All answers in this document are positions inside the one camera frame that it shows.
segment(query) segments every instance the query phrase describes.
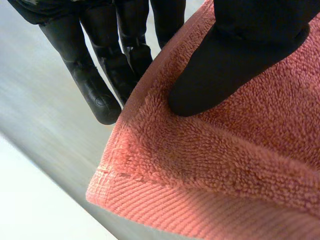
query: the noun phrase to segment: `white surface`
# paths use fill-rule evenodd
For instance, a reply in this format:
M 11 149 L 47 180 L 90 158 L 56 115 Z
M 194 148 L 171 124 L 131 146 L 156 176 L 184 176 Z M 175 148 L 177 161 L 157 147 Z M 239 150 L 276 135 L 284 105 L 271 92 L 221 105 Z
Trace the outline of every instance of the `white surface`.
M 0 135 L 1 240 L 116 240 Z

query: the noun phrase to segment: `gray surface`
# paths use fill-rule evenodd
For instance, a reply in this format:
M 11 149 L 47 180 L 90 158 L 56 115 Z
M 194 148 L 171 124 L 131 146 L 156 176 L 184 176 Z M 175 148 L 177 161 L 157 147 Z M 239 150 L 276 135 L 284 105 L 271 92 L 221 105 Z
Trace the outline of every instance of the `gray surface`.
M 202 2 L 187 0 L 186 18 Z M 150 13 L 146 36 L 156 56 L 160 49 L 153 23 Z M 59 54 L 6 0 L 0 0 L 0 131 L 119 240 L 186 239 L 86 202 L 112 127 L 95 120 Z

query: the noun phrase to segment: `gloved finger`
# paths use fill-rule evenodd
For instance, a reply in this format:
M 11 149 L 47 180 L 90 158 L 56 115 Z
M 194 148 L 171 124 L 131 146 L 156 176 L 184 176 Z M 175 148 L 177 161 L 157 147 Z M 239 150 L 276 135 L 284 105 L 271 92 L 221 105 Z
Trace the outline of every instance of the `gloved finger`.
M 206 111 L 293 53 L 307 38 L 320 2 L 292 2 L 296 6 L 285 0 L 215 0 L 216 23 L 174 84 L 172 111 L 186 117 Z
M 114 4 L 124 54 L 140 79 L 153 61 L 145 37 L 149 0 L 114 0 Z
M 162 49 L 185 23 L 186 0 L 150 2 L 154 14 L 155 33 Z
M 119 45 L 116 8 L 112 0 L 87 8 L 80 14 L 98 61 L 122 105 L 128 100 L 138 79 Z

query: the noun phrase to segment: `robotic hand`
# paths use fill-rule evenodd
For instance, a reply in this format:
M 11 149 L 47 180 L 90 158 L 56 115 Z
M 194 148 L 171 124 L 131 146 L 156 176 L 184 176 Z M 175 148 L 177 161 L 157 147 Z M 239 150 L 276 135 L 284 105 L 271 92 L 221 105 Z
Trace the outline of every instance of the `robotic hand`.
M 8 0 L 39 25 L 59 52 L 96 119 L 116 122 L 121 107 L 88 52 L 81 24 L 115 94 L 124 105 L 152 62 L 146 44 L 149 0 Z M 162 48 L 184 24 L 186 0 L 151 0 Z M 119 45 L 118 27 L 124 54 Z
M 168 98 L 188 117 L 232 95 L 297 50 L 320 12 L 319 0 L 214 0 L 216 22 L 193 53 Z

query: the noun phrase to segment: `towel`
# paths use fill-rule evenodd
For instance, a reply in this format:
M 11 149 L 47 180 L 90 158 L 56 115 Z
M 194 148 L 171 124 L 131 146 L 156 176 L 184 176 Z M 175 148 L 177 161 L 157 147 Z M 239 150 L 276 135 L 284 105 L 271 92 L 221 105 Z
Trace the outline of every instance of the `towel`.
M 206 0 L 153 61 L 86 198 L 187 237 L 320 239 L 320 15 L 291 56 L 217 107 L 176 116 L 169 91 L 214 21 Z

